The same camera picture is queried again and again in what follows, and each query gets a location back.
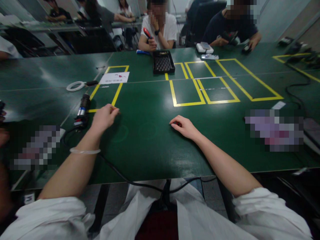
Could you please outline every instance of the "black tray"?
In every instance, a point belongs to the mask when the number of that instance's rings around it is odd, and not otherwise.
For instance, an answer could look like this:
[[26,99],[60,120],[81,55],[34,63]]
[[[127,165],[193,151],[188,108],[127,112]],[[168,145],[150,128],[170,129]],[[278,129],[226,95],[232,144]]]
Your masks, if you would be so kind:
[[153,52],[153,73],[174,73],[176,70],[170,51]]

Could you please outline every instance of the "white shirt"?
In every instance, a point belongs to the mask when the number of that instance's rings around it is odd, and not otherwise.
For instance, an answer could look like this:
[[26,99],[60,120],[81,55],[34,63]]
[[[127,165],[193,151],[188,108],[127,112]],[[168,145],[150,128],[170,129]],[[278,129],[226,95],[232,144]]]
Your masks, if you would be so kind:
[[0,36],[0,51],[9,54],[9,59],[22,58],[16,47]]
[[[184,184],[172,179],[170,190]],[[140,182],[163,189],[166,181]],[[127,209],[105,224],[95,240],[134,240],[152,203],[160,192],[129,185]],[[243,239],[243,240],[312,240],[306,221],[286,207],[285,201],[265,188],[233,200],[241,220],[234,224],[210,209],[202,195],[188,184],[170,195],[177,205],[180,240]],[[2,234],[0,240],[88,239],[87,231],[94,216],[76,197],[40,199],[20,208],[18,217]]]
[[125,17],[129,17],[129,14],[132,13],[131,7],[129,6],[126,9],[121,9],[120,7],[118,8],[118,13],[124,13]]
[[[160,49],[164,49],[163,45],[161,44],[159,37],[154,34],[154,27],[150,25],[149,16],[145,16],[142,21],[142,27],[141,27],[141,35],[147,36],[143,28],[146,28],[149,33],[151,34],[151,37],[154,38],[155,42],[157,43],[158,47]],[[166,41],[169,40],[177,40],[177,20],[176,17],[172,14],[169,14],[166,12],[166,22],[164,24],[164,30],[163,30],[163,37]]]

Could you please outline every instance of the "white bracelet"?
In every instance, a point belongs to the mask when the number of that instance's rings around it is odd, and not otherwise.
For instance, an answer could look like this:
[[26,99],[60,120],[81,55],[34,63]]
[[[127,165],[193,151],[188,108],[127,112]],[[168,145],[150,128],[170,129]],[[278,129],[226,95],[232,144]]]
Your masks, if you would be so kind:
[[71,148],[70,152],[78,153],[78,154],[97,154],[97,153],[101,152],[101,150],[98,149],[98,150],[93,150],[93,151],[79,151],[79,150],[77,150],[75,148]]

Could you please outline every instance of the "green workbench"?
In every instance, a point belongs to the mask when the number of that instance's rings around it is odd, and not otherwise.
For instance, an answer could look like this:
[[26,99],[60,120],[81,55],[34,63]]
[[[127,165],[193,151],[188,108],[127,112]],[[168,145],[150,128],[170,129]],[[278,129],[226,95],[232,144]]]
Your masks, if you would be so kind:
[[[250,138],[243,117],[248,109],[270,109],[279,100],[292,101],[285,87],[311,84],[291,91],[305,102],[308,116],[320,121],[320,71],[305,64],[285,66],[288,56],[276,44],[261,43],[250,55],[241,46],[215,49],[219,61],[202,62],[194,48],[171,50],[174,74],[154,75],[152,58],[135,52],[101,53],[75,56],[13,60],[0,66],[1,99],[7,103],[11,139],[10,153],[21,148],[40,125],[61,125],[70,129],[82,94],[67,92],[74,81],[100,80],[106,71],[130,72],[128,83],[92,87],[90,122],[96,109],[113,103],[121,111],[114,125],[102,137],[100,148],[109,161],[130,180],[166,179],[213,175],[198,147],[182,137],[169,121],[182,115],[213,143],[231,155],[250,172],[320,167],[301,148],[297,157],[288,152],[265,152]],[[295,109],[288,103],[284,108]],[[68,140],[75,146],[85,133],[74,133]],[[50,170],[35,171],[27,188],[42,188],[68,156],[68,149],[56,149]],[[16,183],[24,171],[12,171]],[[97,158],[90,184],[123,180],[102,159]]]

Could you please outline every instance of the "dark t-shirt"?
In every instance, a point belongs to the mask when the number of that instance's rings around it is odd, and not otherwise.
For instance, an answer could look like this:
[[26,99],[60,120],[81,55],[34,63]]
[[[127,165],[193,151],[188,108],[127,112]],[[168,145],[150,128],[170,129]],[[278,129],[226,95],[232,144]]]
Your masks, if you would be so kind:
[[60,17],[62,15],[66,16],[68,20],[72,20],[70,13],[63,8],[59,8],[59,13],[57,13],[54,9],[51,9],[50,11],[50,17]]
[[226,19],[222,15],[222,11],[218,12],[209,22],[202,41],[212,43],[218,36],[226,31],[228,33],[238,31],[238,37],[241,42],[251,38],[258,32],[258,29],[249,15],[242,15],[241,19]]

